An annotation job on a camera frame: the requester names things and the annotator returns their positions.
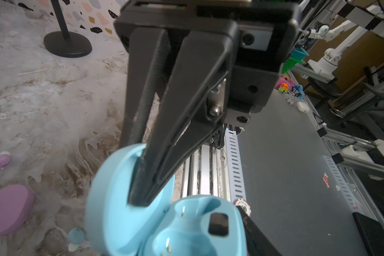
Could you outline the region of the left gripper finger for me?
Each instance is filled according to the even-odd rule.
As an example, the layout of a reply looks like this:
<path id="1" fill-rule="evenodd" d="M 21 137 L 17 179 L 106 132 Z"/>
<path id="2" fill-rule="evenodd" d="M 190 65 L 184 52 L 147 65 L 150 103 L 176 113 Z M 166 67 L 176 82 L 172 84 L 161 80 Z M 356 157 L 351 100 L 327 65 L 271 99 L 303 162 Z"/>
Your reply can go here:
<path id="1" fill-rule="evenodd" d="M 244 225 L 246 247 L 249 256 L 281 256 L 281 253 L 261 232 L 252 219 L 241 208 L 237 207 Z"/>

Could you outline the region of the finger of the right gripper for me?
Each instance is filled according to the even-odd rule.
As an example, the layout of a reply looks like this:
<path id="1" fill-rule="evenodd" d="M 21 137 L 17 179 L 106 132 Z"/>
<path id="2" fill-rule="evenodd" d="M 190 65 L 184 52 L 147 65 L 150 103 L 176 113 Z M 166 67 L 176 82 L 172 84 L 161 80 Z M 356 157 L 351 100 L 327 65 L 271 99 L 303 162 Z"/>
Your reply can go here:
<path id="1" fill-rule="evenodd" d="M 139 27 L 130 36 L 125 113 L 119 148 L 141 143 L 157 86 L 171 52 L 165 29 Z"/>
<path id="2" fill-rule="evenodd" d="M 231 72 L 234 41 L 222 34 L 190 32 L 182 42 L 155 125 L 138 161 L 128 202 L 149 206 L 181 163 L 219 128 L 208 115 L 211 90 Z"/>

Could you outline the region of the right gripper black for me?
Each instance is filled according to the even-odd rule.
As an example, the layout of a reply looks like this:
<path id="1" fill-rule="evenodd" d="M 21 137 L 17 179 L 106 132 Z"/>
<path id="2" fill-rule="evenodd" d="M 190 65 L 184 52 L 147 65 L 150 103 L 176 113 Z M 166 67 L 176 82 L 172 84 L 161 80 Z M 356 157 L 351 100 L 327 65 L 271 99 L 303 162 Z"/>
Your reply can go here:
<path id="1" fill-rule="evenodd" d="M 126 50 L 139 27 L 162 28 L 171 53 L 159 94 L 172 72 L 183 39 L 192 31 L 237 32 L 225 121 L 246 125 L 266 105 L 299 28 L 299 5 L 270 1 L 127 1 L 114 22 Z"/>

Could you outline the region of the blue earbud charging case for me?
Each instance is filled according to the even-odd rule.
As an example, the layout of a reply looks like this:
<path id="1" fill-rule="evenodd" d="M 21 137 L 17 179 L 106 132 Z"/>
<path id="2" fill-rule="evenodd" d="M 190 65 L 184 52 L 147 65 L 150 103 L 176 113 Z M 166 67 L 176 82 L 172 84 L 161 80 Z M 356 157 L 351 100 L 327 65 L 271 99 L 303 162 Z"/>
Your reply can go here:
<path id="1" fill-rule="evenodd" d="M 133 169 L 145 144 L 121 148 L 99 168 L 84 215 L 86 236 L 104 256 L 245 256 L 243 221 L 212 195 L 172 200 L 175 180 L 147 207 L 128 203 Z"/>

